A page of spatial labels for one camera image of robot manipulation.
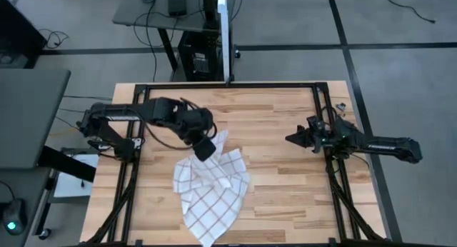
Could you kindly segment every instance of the black table leg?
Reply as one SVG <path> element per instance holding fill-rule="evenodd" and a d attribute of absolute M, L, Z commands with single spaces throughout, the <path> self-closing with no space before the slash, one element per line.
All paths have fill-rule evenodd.
<path fill-rule="evenodd" d="M 38 166 L 54 168 L 57 171 L 67 173 L 88 182 L 94 182 L 95 168 L 74 158 L 56 151 L 48 146 L 43 147 Z"/>
<path fill-rule="evenodd" d="M 173 69 L 173 71 L 175 71 L 178 68 L 178 62 L 176 61 L 176 57 L 174 56 L 174 52 L 173 52 L 173 48 L 171 47 L 169 35 L 166 33 L 165 29 L 157 29 L 157 30 L 159 31 L 159 35 L 162 40 L 162 44 L 164 45 L 166 55 L 169 57 L 171 68 Z"/>

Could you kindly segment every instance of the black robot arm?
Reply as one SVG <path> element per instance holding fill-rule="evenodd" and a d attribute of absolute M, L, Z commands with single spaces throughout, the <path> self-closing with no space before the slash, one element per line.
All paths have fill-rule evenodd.
<path fill-rule="evenodd" d="M 161 97 L 149 99 L 143 104 L 98 103 L 86 110 L 82 121 L 77 122 L 83 135 L 101 138 L 113 147 L 117 159 L 132 162 L 138 144 L 120 136 L 110 127 L 109 121 L 143 121 L 169 128 L 188 146 L 179 149 L 192 148 L 201 161 L 205 161 L 216 150 L 208 137 L 208 132 L 214 126 L 213 115 L 208 109 L 199 108 L 186 100 Z"/>
<path fill-rule="evenodd" d="M 309 127 L 297 127 L 297 132 L 287 136 L 286 140 L 302 147 L 314 146 L 318 153 L 321 147 L 331 147 L 335 158 L 349 158 L 351 153 L 372 153 L 395 156 L 401 161 L 418 163 L 422 159 L 419 143 L 411 138 L 367 137 L 352 123 L 335 118 L 330 130 L 328 124 L 319 121 L 317 116 L 307 118 Z"/>

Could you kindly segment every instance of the computer tower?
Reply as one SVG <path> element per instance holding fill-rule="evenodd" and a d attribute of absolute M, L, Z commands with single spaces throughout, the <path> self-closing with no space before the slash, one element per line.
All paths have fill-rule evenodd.
<path fill-rule="evenodd" d="M 218 33 L 185 31 L 178 45 L 187 81 L 223 81 Z"/>
<path fill-rule="evenodd" d="M 0 69 L 33 68 L 46 39 L 9 0 L 0 0 Z"/>

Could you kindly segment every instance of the wooden tabletop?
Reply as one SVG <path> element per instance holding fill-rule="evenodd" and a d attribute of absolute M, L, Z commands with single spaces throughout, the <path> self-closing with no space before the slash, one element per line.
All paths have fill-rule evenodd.
<path fill-rule="evenodd" d="M 134 84 L 117 84 L 113 102 L 131 103 L 134 87 Z M 345 119 L 355 123 L 346 82 L 329 81 L 328 87 L 332 104 L 344 102 Z M 310 148 L 284 140 L 295 133 L 297 124 L 307 126 L 306 118 L 315 114 L 310 89 L 156 89 L 151 92 L 151 98 L 160 96 L 183 97 L 209 108 L 219 130 L 228 130 L 224 153 L 240 148 L 251 175 L 237 220 L 216 243 L 325 243 L 330 237 L 338 239 L 322 152 L 314 154 Z M 111 123 L 121 135 L 125 135 L 126 125 Z M 151 129 L 163 141 L 183 145 L 168 129 Z M 181 201 L 172 189 L 174 164 L 191 152 L 170 150 L 148 134 L 145 138 L 129 244 L 136 239 L 142 239 L 145 245 L 199 244 L 184 225 Z M 111 211 L 119 166 L 119 161 L 100 157 L 81 241 L 90 238 Z M 356 208 L 376 233 L 385 236 L 367 165 L 350 158 L 346 160 L 346 169 Z M 347 212 L 345 209 L 343 212 L 351 236 Z M 122 213 L 117 226 L 118 240 L 123 217 Z"/>

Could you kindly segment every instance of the white cloth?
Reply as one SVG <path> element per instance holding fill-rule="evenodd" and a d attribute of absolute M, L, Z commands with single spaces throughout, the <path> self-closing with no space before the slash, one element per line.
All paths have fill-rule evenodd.
<path fill-rule="evenodd" d="M 181 194 L 184 223 L 203 247 L 210 247 L 235 221 L 249 185 L 239 149 L 222 155 L 228 131 L 212 140 L 216 151 L 206 161 L 195 155 L 174 168 L 174 192 Z"/>

